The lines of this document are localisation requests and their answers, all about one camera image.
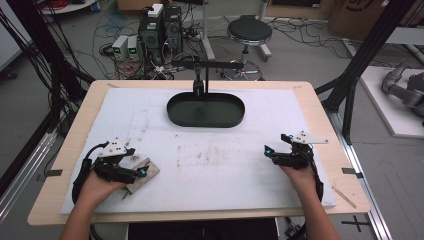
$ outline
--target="floor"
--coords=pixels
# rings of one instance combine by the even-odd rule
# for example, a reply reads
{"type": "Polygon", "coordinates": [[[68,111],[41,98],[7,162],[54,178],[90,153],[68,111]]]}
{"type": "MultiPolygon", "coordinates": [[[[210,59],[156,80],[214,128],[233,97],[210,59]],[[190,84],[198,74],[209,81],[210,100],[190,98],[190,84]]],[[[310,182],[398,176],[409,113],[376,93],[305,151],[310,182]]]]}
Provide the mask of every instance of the floor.
{"type": "MultiPolygon", "coordinates": [[[[98,54],[102,44],[113,42],[116,28],[124,26],[121,34],[136,31],[138,14],[120,13],[116,5],[107,4],[100,13],[88,9],[64,14],[59,17],[64,32],[76,51],[80,63],[96,79],[107,79],[113,74],[113,63],[98,54]]],[[[242,46],[226,37],[227,19],[214,18],[209,21],[211,44],[217,61],[238,59],[242,46]]],[[[257,49],[252,49],[249,60],[256,63],[267,81],[308,81],[314,87],[321,86],[338,77],[350,62],[346,48],[340,41],[327,41],[325,47],[316,41],[335,39],[329,36],[325,22],[279,22],[268,48],[272,57],[264,62],[257,49]]],[[[200,54],[199,46],[194,46],[200,54]]],[[[423,66],[399,45],[386,45],[372,62],[374,66],[395,66],[406,59],[412,66],[423,66]]],[[[34,70],[25,57],[17,58],[11,65],[18,73],[16,79],[0,81],[0,174],[11,164],[48,112],[47,90],[34,77],[34,70]]],[[[193,79],[192,72],[176,73],[175,79],[193,79]]],[[[211,71],[211,79],[222,80],[219,73],[211,71]]],[[[325,99],[327,93],[319,97],[325,99]]],[[[340,108],[343,116],[343,105],[340,108]]],[[[353,147],[364,169],[380,210],[393,239],[424,239],[424,188],[420,187],[424,173],[424,140],[392,137],[380,115],[373,106],[361,84],[358,84],[352,120],[353,147]]],[[[37,180],[44,168],[49,168],[50,159],[60,148],[63,136],[55,145],[25,188],[14,207],[0,225],[0,239],[55,239],[62,226],[30,226],[26,219],[43,182],[37,180]]],[[[342,239],[376,239],[365,215],[331,216],[342,239]],[[362,225],[354,225],[355,219],[362,225]]],[[[284,231],[284,220],[279,219],[280,231],[284,231]]],[[[98,232],[105,239],[124,239],[126,224],[99,224],[98,232]]]]}

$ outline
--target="computer tower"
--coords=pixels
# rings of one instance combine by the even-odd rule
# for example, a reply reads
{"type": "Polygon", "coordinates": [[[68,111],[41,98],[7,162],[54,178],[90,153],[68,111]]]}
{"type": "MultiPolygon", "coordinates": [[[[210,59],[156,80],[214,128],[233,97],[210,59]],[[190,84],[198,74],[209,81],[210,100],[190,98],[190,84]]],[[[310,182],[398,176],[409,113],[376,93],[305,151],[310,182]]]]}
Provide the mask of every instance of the computer tower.
{"type": "Polygon", "coordinates": [[[138,28],[143,56],[147,65],[162,65],[165,62],[163,52],[166,51],[163,11],[158,17],[143,16],[138,28]]]}
{"type": "Polygon", "coordinates": [[[165,33],[169,51],[180,53],[183,51],[181,7],[169,6],[164,10],[165,33]]]}

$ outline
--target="stool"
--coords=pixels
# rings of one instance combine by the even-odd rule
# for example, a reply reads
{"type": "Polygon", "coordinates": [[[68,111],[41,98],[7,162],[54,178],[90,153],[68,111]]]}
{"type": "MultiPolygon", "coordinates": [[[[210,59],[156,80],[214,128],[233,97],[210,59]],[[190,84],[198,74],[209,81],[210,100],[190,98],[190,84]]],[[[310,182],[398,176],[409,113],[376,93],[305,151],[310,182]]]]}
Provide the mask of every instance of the stool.
{"type": "Polygon", "coordinates": [[[259,67],[247,61],[247,54],[249,53],[249,46],[259,46],[265,44],[271,39],[272,30],[264,22],[257,20],[255,16],[241,16],[239,19],[232,21],[227,29],[228,37],[236,42],[243,43],[244,49],[239,61],[233,60],[231,62],[240,62],[244,65],[243,69],[236,70],[230,69],[221,72],[221,76],[229,80],[236,80],[237,78],[245,78],[246,80],[259,80],[262,73],[259,67]]]}

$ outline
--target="black stool seat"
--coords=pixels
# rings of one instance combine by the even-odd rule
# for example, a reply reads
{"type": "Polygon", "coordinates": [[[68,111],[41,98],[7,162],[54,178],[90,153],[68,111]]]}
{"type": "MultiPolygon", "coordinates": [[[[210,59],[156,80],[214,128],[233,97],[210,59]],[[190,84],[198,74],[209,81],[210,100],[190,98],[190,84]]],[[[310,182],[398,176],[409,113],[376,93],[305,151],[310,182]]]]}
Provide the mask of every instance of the black stool seat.
{"type": "Polygon", "coordinates": [[[227,29],[228,37],[247,45],[262,45],[272,36],[271,28],[255,18],[242,17],[232,21],[227,29]]]}

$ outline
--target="white board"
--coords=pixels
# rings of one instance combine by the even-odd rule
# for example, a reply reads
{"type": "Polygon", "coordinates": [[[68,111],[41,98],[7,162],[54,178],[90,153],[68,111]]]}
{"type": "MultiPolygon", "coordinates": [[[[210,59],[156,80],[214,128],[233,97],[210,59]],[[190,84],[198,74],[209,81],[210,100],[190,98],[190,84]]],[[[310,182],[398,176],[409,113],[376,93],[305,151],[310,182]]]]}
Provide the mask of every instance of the white board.
{"type": "MultiPolygon", "coordinates": [[[[123,191],[110,196],[97,212],[168,212],[300,207],[289,179],[264,156],[264,144],[280,152],[290,145],[280,134],[307,131],[291,90],[221,90],[238,96],[245,104],[243,121],[233,128],[187,128],[167,116],[168,100],[187,90],[110,89],[86,145],[76,164],[61,213],[68,214],[72,182],[86,153],[95,145],[118,137],[135,148],[132,168],[146,157],[160,173],[135,194],[122,200],[123,191]]],[[[98,152],[91,156],[94,159],[98,152]]],[[[323,205],[335,199],[319,157],[315,158],[325,184],[323,205]]]]}
{"type": "MultiPolygon", "coordinates": [[[[362,83],[391,134],[396,137],[424,138],[424,118],[415,115],[402,101],[381,91],[381,84],[393,68],[368,67],[362,74],[362,83]]],[[[398,86],[406,88],[408,79],[423,70],[406,69],[398,86]]]]}

